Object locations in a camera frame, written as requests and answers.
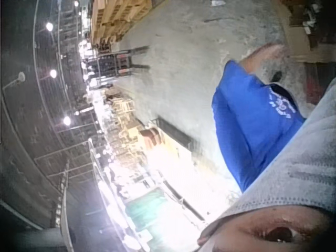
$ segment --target eye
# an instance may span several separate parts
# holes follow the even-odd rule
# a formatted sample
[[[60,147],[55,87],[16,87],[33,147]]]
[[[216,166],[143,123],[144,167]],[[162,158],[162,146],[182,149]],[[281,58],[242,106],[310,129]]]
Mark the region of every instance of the eye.
[[[264,239],[270,242],[292,243],[298,239],[299,233],[288,227],[277,227],[264,235]]]

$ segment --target steel beam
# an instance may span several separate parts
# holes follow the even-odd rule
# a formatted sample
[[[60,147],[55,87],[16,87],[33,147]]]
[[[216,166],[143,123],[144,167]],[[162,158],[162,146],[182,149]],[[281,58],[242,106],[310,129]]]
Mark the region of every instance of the steel beam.
[[[77,169],[81,169],[81,168],[83,168],[85,166],[88,166],[88,165],[92,165],[92,163],[87,163],[87,164],[84,164],[84,165],[81,165],[81,166],[78,166],[78,167],[75,167],[75,168],[68,169],[67,171],[62,171],[62,172],[58,172],[58,173],[55,173],[55,174],[51,174],[51,175],[48,175],[47,177],[58,176],[58,175],[68,173],[68,172],[71,172],[71,171],[74,171],[74,170],[77,170]]]

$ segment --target ceiling light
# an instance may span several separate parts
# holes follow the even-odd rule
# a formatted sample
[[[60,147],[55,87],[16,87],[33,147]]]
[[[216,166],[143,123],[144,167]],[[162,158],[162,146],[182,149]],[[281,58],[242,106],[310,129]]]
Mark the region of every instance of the ceiling light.
[[[66,125],[66,126],[69,126],[71,124],[71,119],[70,117],[64,117],[63,119],[63,123]]]
[[[54,70],[54,69],[53,69],[53,70],[51,70],[51,71],[50,71],[50,76],[51,76],[52,78],[54,78],[54,79],[55,79],[55,78],[56,78],[56,76],[57,76],[57,71],[56,71],[56,70]]]
[[[52,31],[52,29],[54,28],[54,25],[52,23],[48,22],[46,24],[46,28],[47,28],[48,31]]]

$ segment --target person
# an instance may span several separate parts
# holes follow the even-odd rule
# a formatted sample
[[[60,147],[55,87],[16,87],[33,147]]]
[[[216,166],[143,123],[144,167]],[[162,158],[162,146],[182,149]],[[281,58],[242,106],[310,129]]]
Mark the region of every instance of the person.
[[[242,192],[305,121],[289,92],[252,74],[282,50],[282,45],[267,44],[239,64],[230,60],[213,97],[219,148]]]

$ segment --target pole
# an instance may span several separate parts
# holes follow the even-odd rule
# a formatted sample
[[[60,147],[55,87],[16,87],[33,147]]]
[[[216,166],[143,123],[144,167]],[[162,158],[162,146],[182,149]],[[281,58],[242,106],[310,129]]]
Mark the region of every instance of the pole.
[[[71,177],[69,177],[69,179],[72,179],[72,178],[74,178],[74,177],[79,177],[79,176],[82,176],[82,175],[87,174],[87,173],[90,173],[90,172],[93,172],[93,169],[90,170],[90,171],[82,172],[82,173],[76,174],[76,175],[74,175],[74,176],[71,176]]]
[[[63,148],[63,149],[61,149],[61,150],[54,151],[54,152],[45,154],[45,155],[43,155],[43,156],[39,156],[38,158],[36,157],[36,158],[34,158],[34,160],[36,161],[36,160],[45,158],[45,157],[47,157],[47,156],[51,156],[51,155],[57,154],[57,153],[62,152],[62,151],[67,151],[67,150],[72,149],[72,148],[74,148],[74,147],[77,147],[77,146],[80,146],[80,145],[84,145],[84,144],[87,143],[87,142],[88,142],[88,141],[83,141],[83,142],[81,142],[81,143],[77,143],[77,144],[75,144],[75,145],[72,145],[72,146]]]
[[[62,171],[62,172],[58,172],[58,173],[55,173],[55,174],[51,174],[51,175],[48,175],[47,177],[54,177],[54,176],[57,176],[57,175],[60,175],[60,174],[63,174],[63,173],[68,173],[68,172],[71,172],[71,171],[74,171],[74,170],[77,170],[77,169],[81,169],[85,166],[88,166],[88,165],[92,165],[92,163],[87,163],[87,164],[84,164],[84,165],[81,165],[81,166],[78,166],[78,167],[75,167],[75,168],[71,168],[71,169],[68,169],[67,171]]]
[[[13,209],[11,206],[9,206],[6,202],[4,202],[2,199],[0,199],[0,205],[5,208],[6,210],[8,210],[9,212],[11,212],[13,215],[15,215],[16,217],[18,217],[19,219],[21,219],[21,221],[24,221],[26,224],[28,224],[29,226],[37,229],[37,230],[43,230],[42,227],[36,225],[35,223],[31,222],[30,220],[28,220],[25,216],[21,215],[19,212],[17,212],[15,209]]]
[[[9,86],[11,86],[12,84],[15,84],[17,81],[18,81],[18,79],[11,81],[11,82],[8,83],[6,86],[4,86],[4,87],[2,88],[2,90],[5,90],[6,88],[8,88]]]
[[[80,126],[72,127],[72,128],[65,129],[65,130],[60,130],[60,131],[58,131],[57,133],[62,133],[62,132],[66,132],[66,131],[69,131],[69,130],[75,130],[75,129],[83,128],[83,127],[90,126],[90,125],[94,125],[94,124],[95,124],[95,123],[88,123],[88,124],[84,124],[84,125],[80,125]]]

